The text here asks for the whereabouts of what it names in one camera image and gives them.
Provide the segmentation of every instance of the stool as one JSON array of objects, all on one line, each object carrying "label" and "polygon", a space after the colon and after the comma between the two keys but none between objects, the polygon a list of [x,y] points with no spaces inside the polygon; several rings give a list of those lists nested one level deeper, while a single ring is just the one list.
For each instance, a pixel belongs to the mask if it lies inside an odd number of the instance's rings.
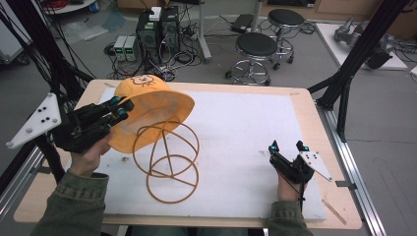
[{"label": "stool", "polygon": [[[278,70],[280,67],[280,59],[282,55],[291,53],[291,56],[288,58],[287,62],[292,63],[294,60],[294,47],[293,45],[285,38],[285,30],[294,30],[301,27],[304,24],[304,18],[291,10],[287,9],[275,9],[268,13],[268,21],[278,28],[276,35],[276,44],[278,45],[278,50],[275,55],[278,55],[277,62],[273,65],[274,70]],[[284,47],[284,42],[289,44],[289,47]]]},{"label": "stool", "polygon": [[239,61],[226,72],[227,79],[234,78],[233,84],[241,83],[254,86],[270,84],[267,68],[260,61],[268,61],[278,49],[276,42],[269,36],[258,32],[247,32],[238,36],[236,50],[248,59]]}]

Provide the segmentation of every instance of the green sleeve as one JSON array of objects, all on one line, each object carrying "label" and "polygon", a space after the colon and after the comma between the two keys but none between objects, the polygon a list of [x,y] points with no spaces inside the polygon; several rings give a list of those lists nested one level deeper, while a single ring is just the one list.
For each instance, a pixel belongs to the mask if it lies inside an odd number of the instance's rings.
[{"label": "green sleeve", "polygon": [[84,178],[67,172],[31,235],[100,235],[107,183],[105,174]]},{"label": "green sleeve", "polygon": [[311,236],[301,209],[295,202],[276,202],[272,204],[268,225],[270,236]]}]

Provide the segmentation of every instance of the round stool seat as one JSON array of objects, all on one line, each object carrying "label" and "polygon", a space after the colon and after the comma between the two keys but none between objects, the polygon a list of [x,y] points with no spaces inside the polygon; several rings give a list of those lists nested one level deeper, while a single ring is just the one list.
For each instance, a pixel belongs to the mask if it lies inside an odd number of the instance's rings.
[{"label": "round stool seat", "polygon": [[268,13],[268,21],[276,27],[297,28],[304,23],[304,18],[291,10],[275,9]]},{"label": "round stool seat", "polygon": [[248,32],[236,39],[236,49],[250,58],[265,60],[273,55],[278,47],[269,36],[258,32]]}]

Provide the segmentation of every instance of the orange wire frame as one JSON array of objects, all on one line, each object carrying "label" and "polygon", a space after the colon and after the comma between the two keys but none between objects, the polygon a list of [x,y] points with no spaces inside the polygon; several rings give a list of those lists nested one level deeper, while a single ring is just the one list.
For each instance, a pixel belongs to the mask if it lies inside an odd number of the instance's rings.
[{"label": "orange wire frame", "polygon": [[[150,125],[150,126],[144,126],[144,127],[141,127],[140,129],[138,129],[138,131],[137,131],[137,134],[136,134],[136,139],[135,139],[135,142],[134,142],[134,144],[133,144],[133,147],[132,147],[132,149],[133,149],[133,151],[132,151],[132,154],[133,154],[133,158],[134,158],[134,160],[135,160],[135,163],[136,163],[136,165],[138,166],[138,168],[139,169],[141,169],[144,173],[146,173],[147,174],[147,188],[148,188],[148,191],[149,191],[149,193],[153,196],[153,198],[154,199],[156,199],[157,201],[159,201],[159,202],[161,202],[161,203],[164,203],[164,204],[178,204],[178,203],[181,203],[181,202],[183,202],[183,201],[185,201],[185,200],[187,200],[188,198],[190,198],[193,194],[194,194],[194,192],[197,190],[197,187],[198,187],[198,185],[199,185],[199,179],[200,179],[200,176],[199,176],[199,170],[198,170],[198,168],[197,168],[197,166],[196,166],[196,164],[195,164],[195,161],[196,161],[196,159],[197,159],[197,157],[198,157],[198,155],[199,155],[199,151],[200,151],[200,142],[199,142],[199,138],[197,137],[197,135],[196,135],[196,133],[193,131],[193,129],[191,129],[189,126],[187,126],[187,125],[184,125],[184,124],[182,124],[182,123],[180,123],[180,122],[177,122],[177,121],[172,121],[171,120],[172,118],[170,118],[170,119],[168,119],[167,121],[164,121],[164,122],[158,122],[158,123],[155,123],[155,124],[153,124],[153,125]],[[178,135],[176,132],[173,132],[173,131],[169,131],[169,130],[166,130],[165,129],[165,127],[168,125],[168,124],[175,124],[175,125],[177,125],[177,126],[183,126],[183,127],[185,127],[185,128],[187,128],[193,135],[194,135],[194,137],[196,138],[196,141],[197,141],[197,147],[194,147],[189,141],[187,141],[184,137],[182,137],[182,136],[180,136],[180,135]],[[156,138],[155,138],[155,142],[153,143],[153,147],[152,147],[152,152],[151,152],[151,154],[150,154],[150,159],[149,159],[149,170],[145,170],[142,166],[141,166],[141,164],[138,162],[138,160],[137,160],[137,158],[136,158],[136,155],[135,155],[135,146],[136,146],[136,143],[138,142],[138,140],[140,139],[140,137],[141,137],[141,135],[145,132],[145,131],[147,131],[147,130],[149,130],[149,129],[157,129],[157,130],[159,130],[159,132],[158,132],[158,135],[156,136]],[[171,134],[171,135],[173,135],[173,136],[175,136],[175,137],[177,137],[177,138],[179,138],[180,140],[182,140],[182,141],[184,141],[189,147],[191,147],[191,149],[194,151],[194,153],[195,153],[195,156],[194,156],[194,158],[189,158],[189,157],[187,157],[187,156],[184,156],[184,155],[181,155],[181,154],[170,154],[169,153],[169,150],[168,150],[168,144],[167,144],[167,140],[166,140],[166,135],[169,135],[169,134]],[[155,161],[155,162],[153,162],[153,156],[154,156],[154,152],[155,152],[155,150],[156,150],[156,146],[157,146],[157,143],[158,143],[158,141],[159,140],[163,140],[163,143],[164,143],[164,148],[165,148],[165,152],[166,152],[166,155],[165,156],[163,156],[163,157],[161,157],[161,158],[159,158],[157,161]],[[174,170],[173,170],[173,168],[172,168],[172,158],[181,158],[181,159],[184,159],[184,160],[186,160],[186,161],[188,161],[189,162],[189,165],[186,167],[186,168],[184,168],[184,169],[182,169],[182,170],[179,170],[179,171],[177,171],[176,173],[174,173]],[[156,165],[161,161],[161,160],[164,160],[164,159],[167,159],[168,160],[168,163],[169,163],[169,169],[170,169],[170,174],[166,174],[166,173],[162,173],[162,172],[160,172],[160,171],[157,171],[157,170],[155,170],[154,168],[156,167]],[[182,179],[180,179],[179,177],[178,177],[178,175],[180,175],[180,174],[182,174],[182,173],[184,173],[185,171],[187,171],[188,169],[190,169],[190,167],[193,167],[193,169],[194,169],[194,171],[196,172],[196,181],[195,181],[195,183],[191,183],[191,182],[188,182],[188,181],[185,181],[185,180],[182,180]],[[173,180],[175,180],[175,181],[178,181],[178,182],[180,182],[180,183],[183,183],[183,184],[185,184],[185,185],[189,185],[189,186],[192,186],[193,187],[193,189],[192,189],[192,191],[187,195],[187,196],[185,196],[184,198],[182,198],[182,199],[179,199],[179,200],[176,200],[176,201],[167,201],[167,200],[163,200],[163,199],[161,199],[161,198],[159,198],[153,191],[152,191],[152,189],[151,189],[151,187],[150,187],[150,177],[155,177],[155,178],[170,178],[170,179],[173,179]]]}]

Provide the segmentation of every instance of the tabletop surface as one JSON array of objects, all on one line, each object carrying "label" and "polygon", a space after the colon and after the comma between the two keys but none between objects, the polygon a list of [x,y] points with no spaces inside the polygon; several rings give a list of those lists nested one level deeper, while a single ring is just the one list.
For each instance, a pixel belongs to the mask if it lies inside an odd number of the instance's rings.
[{"label": "tabletop surface", "polygon": [[[115,88],[120,81],[94,80],[89,83],[78,107],[90,103],[99,103],[106,88]],[[331,148],[326,130],[322,124],[316,106],[308,91],[304,88],[267,88],[229,85],[169,83],[172,89],[182,91],[207,91],[227,93],[252,93],[282,95],[291,99],[302,133],[303,142],[311,150],[319,150],[333,180],[344,180],[336,157]],[[62,162],[68,162],[69,154],[61,151]],[[326,220],[307,221],[310,228],[340,228],[358,229],[362,226],[357,208],[353,203],[347,188],[338,188],[334,181],[316,177],[322,196]],[[55,188],[51,174],[38,173],[33,180],[24,199],[15,212],[15,219],[20,222],[37,222],[46,209],[46,199]],[[266,227],[268,221],[264,218],[242,217],[183,217],[135,214],[110,214],[104,216],[103,223],[109,224],[159,224],[159,225],[188,225],[188,226],[236,226],[236,227]]]}]

